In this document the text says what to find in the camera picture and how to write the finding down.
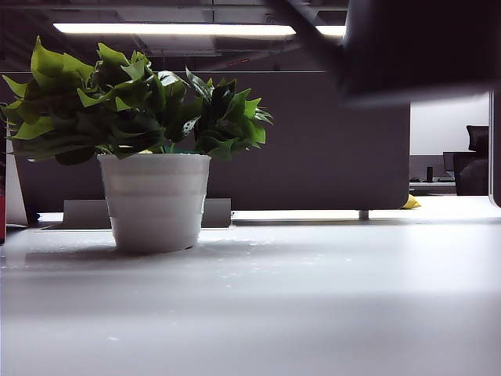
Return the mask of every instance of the wall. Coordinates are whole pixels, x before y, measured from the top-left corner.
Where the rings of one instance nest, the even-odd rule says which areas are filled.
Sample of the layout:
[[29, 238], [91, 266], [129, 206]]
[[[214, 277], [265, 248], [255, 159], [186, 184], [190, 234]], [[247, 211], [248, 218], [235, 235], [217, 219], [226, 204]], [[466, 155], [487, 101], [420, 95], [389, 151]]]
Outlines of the wall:
[[488, 93], [458, 99], [412, 103], [411, 155], [442, 155], [467, 151], [467, 125], [488, 124]]

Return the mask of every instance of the fluorescent light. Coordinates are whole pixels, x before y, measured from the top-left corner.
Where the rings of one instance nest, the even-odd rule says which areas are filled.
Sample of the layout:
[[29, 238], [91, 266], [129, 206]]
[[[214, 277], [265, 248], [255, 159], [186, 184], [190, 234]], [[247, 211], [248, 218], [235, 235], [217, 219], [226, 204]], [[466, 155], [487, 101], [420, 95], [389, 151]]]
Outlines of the fluorescent light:
[[327, 37], [342, 37], [346, 32], [346, 26], [317, 26], [316, 28]]
[[[296, 34], [284, 25], [242, 25], [216, 23], [55, 23], [57, 30], [67, 34], [148, 34], [148, 35], [212, 35], [236, 37], [287, 37]], [[322, 34], [342, 36], [344, 26], [319, 26]]]

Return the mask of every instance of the computer monitor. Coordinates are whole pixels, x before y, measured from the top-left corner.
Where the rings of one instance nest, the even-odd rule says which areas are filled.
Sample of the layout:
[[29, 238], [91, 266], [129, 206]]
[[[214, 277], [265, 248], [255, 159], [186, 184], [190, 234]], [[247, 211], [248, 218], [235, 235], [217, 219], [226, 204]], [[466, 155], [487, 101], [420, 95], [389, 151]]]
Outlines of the computer monitor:
[[454, 177], [454, 152], [444, 151], [444, 170]]

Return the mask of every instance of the ceiling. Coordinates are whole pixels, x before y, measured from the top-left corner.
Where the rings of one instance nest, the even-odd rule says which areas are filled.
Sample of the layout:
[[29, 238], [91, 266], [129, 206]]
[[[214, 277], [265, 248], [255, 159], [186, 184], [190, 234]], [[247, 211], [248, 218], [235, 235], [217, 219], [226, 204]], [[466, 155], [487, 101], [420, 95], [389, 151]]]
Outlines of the ceiling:
[[[318, 25], [344, 25], [348, 0], [303, 2]], [[152, 35], [68, 35], [52, 25], [64, 23], [217, 23], [287, 24], [256, 0], [2, 0], [0, 2], [0, 71], [26, 71], [36, 35], [49, 49], [96, 61], [96, 43], [105, 42], [127, 55], [143, 51], [157, 70], [316, 69], [295, 37], [259, 40], [228, 37]]]

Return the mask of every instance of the white flower pot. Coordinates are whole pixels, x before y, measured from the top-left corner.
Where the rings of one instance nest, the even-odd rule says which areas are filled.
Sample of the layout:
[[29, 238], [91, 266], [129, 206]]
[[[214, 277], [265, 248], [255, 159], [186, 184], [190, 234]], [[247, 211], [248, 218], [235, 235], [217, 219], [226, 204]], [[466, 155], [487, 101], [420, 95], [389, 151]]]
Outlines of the white flower pot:
[[161, 253], [196, 244], [211, 157], [99, 155], [113, 235], [121, 251]]

